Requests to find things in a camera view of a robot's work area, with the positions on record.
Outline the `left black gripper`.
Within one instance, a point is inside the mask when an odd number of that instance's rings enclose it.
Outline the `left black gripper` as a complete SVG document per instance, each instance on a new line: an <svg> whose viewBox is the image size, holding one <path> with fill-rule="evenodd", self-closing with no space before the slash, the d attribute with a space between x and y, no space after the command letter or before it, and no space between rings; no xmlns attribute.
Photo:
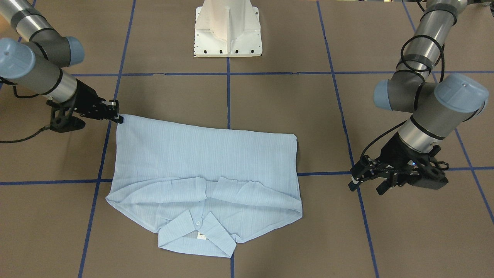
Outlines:
<svg viewBox="0 0 494 278"><path fill-rule="evenodd" d="M381 149L376 159L365 154L367 149L377 141L372 141L360 156L360 166L350 169L351 181L348 188L354 192L359 186L368 180L378 177L385 180L378 185L378 195L385 194L397 182L417 182L425 175L429 168L429 155L420 153L403 142L396 132Z"/></svg>

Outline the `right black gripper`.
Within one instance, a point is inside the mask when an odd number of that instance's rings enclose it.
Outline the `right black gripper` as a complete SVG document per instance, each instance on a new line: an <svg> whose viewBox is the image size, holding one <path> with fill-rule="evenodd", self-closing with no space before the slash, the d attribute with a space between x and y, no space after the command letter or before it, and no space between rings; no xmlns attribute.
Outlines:
<svg viewBox="0 0 494 278"><path fill-rule="evenodd" d="M74 111L82 117L97 120L107 119L117 124L124 122L123 116L112 115L112 109L119 108L117 100L106 101L99 97L93 88L78 79L76 79L75 92L69 100L72 102Z"/></svg>

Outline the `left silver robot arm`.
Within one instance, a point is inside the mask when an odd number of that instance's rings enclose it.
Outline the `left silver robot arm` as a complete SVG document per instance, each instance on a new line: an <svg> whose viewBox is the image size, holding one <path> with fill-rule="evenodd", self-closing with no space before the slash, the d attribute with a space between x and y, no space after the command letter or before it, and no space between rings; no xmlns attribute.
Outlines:
<svg viewBox="0 0 494 278"><path fill-rule="evenodd" d="M438 190L448 183L447 162L438 161L441 142L462 122L479 115L486 107L488 90L459 73L444 76L444 45L459 15L472 0L429 0L413 37L400 51L393 76L380 81L374 104L385 110L409 112L408 120L385 134L393 133L372 159L365 148L351 168L349 189L382 178L376 191L409 184Z"/></svg>

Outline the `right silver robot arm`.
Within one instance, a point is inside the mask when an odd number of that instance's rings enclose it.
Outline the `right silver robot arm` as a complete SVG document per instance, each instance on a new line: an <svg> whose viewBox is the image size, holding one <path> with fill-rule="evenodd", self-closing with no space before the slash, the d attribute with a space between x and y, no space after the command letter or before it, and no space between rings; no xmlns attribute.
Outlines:
<svg viewBox="0 0 494 278"><path fill-rule="evenodd" d="M85 58L81 42L62 36L26 0L2 0L1 16L24 40L1 39L1 80L24 86L47 98L53 123L79 123L73 113L96 120L122 123L117 100L105 100L65 71Z"/></svg>

